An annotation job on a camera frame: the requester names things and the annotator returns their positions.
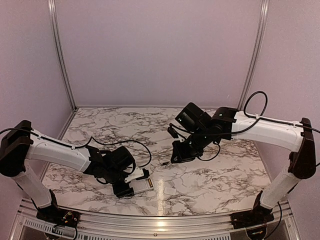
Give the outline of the white remote control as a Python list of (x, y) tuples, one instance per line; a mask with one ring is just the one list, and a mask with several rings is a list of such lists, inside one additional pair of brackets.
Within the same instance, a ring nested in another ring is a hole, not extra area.
[(141, 179), (141, 180), (133, 180), (129, 185), (130, 187), (133, 188), (134, 190), (134, 194), (140, 194), (140, 193), (144, 193), (144, 192), (148, 192), (148, 191), (152, 191), (154, 189), (150, 189), (148, 188), (148, 183), (147, 183), (147, 179)]

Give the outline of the white battery cover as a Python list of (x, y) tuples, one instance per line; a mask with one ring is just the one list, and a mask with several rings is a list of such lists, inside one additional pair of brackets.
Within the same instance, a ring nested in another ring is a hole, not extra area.
[(177, 190), (176, 190), (175, 188), (166, 187), (166, 188), (164, 189), (164, 193), (165, 193), (166, 195), (175, 195), (176, 192), (177, 192)]

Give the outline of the batteries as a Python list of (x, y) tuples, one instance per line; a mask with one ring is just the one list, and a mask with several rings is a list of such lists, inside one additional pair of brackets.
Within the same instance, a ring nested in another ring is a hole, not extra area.
[(148, 186), (149, 189), (153, 189), (154, 188), (153, 182), (152, 182), (152, 180), (150, 178), (148, 178), (146, 180), (146, 182), (147, 182), (147, 186)]

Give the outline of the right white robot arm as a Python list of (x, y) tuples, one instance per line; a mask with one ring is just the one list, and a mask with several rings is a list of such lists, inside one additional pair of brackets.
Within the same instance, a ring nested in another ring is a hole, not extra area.
[(175, 141), (171, 163), (200, 159), (209, 144), (219, 145), (222, 139), (250, 140), (282, 147), (290, 151), (289, 164), (257, 197), (247, 219), (258, 224), (287, 193), (317, 170), (316, 147), (308, 118), (285, 121), (248, 114), (231, 107), (218, 108), (213, 116), (190, 102), (175, 117), (180, 124), (170, 124), (167, 131)]

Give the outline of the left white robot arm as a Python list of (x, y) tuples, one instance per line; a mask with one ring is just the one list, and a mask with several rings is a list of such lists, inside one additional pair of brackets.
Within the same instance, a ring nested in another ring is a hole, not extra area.
[(28, 120), (3, 132), (6, 135), (0, 144), (1, 175), (12, 178), (53, 223), (63, 219), (63, 211), (58, 208), (55, 195), (29, 166), (29, 160), (54, 163), (102, 179), (103, 184), (112, 186), (117, 198), (154, 189), (149, 171), (139, 167), (124, 146), (110, 151), (89, 144), (71, 145), (34, 130)]

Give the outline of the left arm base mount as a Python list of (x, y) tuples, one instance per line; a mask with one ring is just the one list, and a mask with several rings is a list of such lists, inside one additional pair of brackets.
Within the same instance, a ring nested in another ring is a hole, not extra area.
[(78, 211), (66, 209), (44, 209), (40, 208), (37, 211), (36, 218), (53, 223), (57, 226), (67, 226), (75, 228), (78, 225), (80, 213)]

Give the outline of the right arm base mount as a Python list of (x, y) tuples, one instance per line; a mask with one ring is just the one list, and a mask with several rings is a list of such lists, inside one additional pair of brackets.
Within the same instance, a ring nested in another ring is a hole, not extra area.
[(234, 229), (264, 225), (275, 219), (272, 211), (263, 212), (260, 210), (254, 211), (253, 209), (232, 213), (230, 218)]

